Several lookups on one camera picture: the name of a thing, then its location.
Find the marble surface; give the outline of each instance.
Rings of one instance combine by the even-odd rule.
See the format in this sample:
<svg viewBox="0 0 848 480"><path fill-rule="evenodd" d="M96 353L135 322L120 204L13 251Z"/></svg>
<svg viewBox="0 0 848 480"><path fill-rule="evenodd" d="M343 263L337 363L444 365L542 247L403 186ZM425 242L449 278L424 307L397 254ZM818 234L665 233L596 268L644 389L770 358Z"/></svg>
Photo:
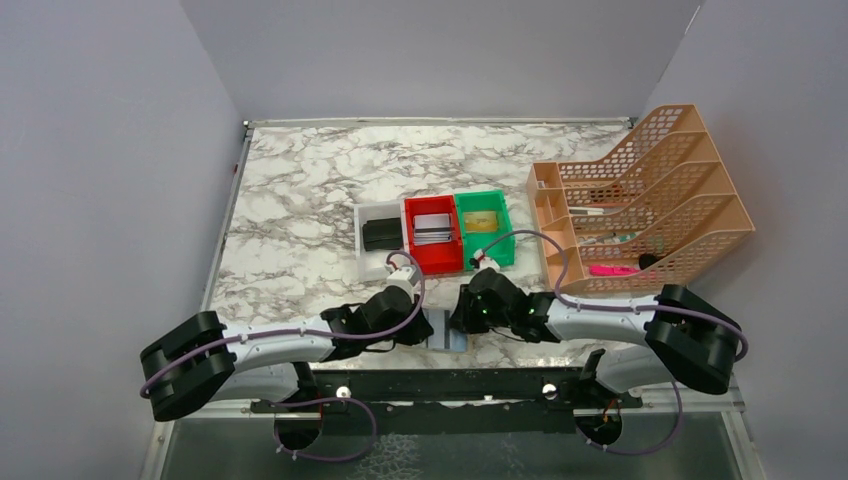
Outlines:
<svg viewBox="0 0 848 480"><path fill-rule="evenodd" d="M532 228L524 185L535 161L594 160L627 134L621 124L356 126L257 129L239 188L211 308L230 323L300 320L381 290L362 283L353 205L501 189L513 228ZM504 273L541 289L536 240L518 239ZM427 278L425 306L453 310L470 275ZM319 368L581 365L602 342L531 345L496 334L469 351L398 346Z"/></svg>

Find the white wall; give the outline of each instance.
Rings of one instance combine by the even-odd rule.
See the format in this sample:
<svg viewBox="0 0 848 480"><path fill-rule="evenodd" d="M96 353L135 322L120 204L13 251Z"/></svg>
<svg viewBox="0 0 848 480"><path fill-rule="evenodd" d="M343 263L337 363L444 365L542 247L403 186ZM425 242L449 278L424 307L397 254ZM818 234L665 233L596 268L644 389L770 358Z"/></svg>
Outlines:
<svg viewBox="0 0 848 480"><path fill-rule="evenodd" d="M751 338L771 479L848 471L846 47L844 0L708 0L648 105L698 105L758 228L695 287Z"/></svg>
<svg viewBox="0 0 848 480"><path fill-rule="evenodd" d="M138 354L197 311L241 135L177 0L3 2L0 477L138 478Z"/></svg>
<svg viewBox="0 0 848 480"><path fill-rule="evenodd" d="M248 119L637 116L701 0L182 0Z"/></svg>

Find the plastic storage bin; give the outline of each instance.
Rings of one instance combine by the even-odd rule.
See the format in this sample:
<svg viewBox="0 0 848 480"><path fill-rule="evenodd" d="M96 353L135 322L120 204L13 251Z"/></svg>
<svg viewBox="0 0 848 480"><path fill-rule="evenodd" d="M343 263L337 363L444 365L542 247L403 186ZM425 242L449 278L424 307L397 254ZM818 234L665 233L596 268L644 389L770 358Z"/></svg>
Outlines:
<svg viewBox="0 0 848 480"><path fill-rule="evenodd" d="M447 213L451 218L451 241L430 245L415 245L413 241L415 227L413 219L417 215ZM453 195L438 197L413 197L404 200L405 228L409 253L418 260L425 275L455 273L464 268L462 233L456 216L456 203Z"/></svg>
<svg viewBox="0 0 848 480"><path fill-rule="evenodd" d="M353 206L353 228L355 234L356 267L359 279L363 282L374 280L385 280L389 275L386 270L387 250L365 251L362 241L362 226L369 220L381 220L384 218L400 218L403 231L404 248L409 244L406 232L406 221L403 215L403 202L394 200L379 203L361 203ZM395 256L395 262L400 262L403 257Z"/></svg>
<svg viewBox="0 0 848 480"><path fill-rule="evenodd" d="M652 111L609 154L595 162L536 163L527 179L536 227L566 252L540 240L545 280L564 268L571 294L658 292L686 284L729 252L754 225L693 105ZM615 207L604 215L572 215L573 206ZM615 233L626 241L588 245ZM590 265L637 267L626 276L589 275Z"/></svg>
<svg viewBox="0 0 848 480"><path fill-rule="evenodd" d="M464 253L464 265L466 270L472 270L473 267L469 259L474 257L474 252L492 243L499 236L512 231L512 222L509 221L509 211L506 207L506 200L503 192L500 190L490 190L486 192L473 193L457 193L454 195L456 200L456 214L459 219L459 228L462 232L462 248ZM498 220L498 229L491 233L475 233L467 232L465 229L464 215L469 212L479 211L494 211ZM498 262L501 266L512 265L515 263L515 237L504 239L494 247L492 247L487 255Z"/></svg>

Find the bolt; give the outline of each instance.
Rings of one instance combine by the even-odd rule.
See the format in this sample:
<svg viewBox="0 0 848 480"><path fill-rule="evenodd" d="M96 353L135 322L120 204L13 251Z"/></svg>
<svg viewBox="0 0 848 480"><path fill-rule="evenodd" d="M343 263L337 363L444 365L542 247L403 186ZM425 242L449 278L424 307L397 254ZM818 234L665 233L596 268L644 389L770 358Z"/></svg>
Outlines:
<svg viewBox="0 0 848 480"><path fill-rule="evenodd" d="M556 385L553 383L546 383L544 387L542 387L542 395L545 396L548 400L553 400L556 398L557 390Z"/></svg>

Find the orange desk organizer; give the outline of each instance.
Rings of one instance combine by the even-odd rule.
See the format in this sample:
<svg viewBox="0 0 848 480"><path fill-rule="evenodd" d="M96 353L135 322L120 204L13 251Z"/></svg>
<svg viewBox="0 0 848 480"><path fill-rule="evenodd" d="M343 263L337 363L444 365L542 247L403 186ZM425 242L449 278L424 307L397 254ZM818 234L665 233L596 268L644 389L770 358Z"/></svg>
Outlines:
<svg viewBox="0 0 848 480"><path fill-rule="evenodd" d="M653 110L593 162L535 163L527 194L536 229L567 256L563 291L659 292L687 284L754 231L715 144L694 105ZM617 205L605 215L571 215L569 207ZM610 233L636 234L622 243L580 245ZM548 287L564 268L562 257L539 239ZM639 256L660 260L626 276L593 277L590 265L638 267Z"/></svg>

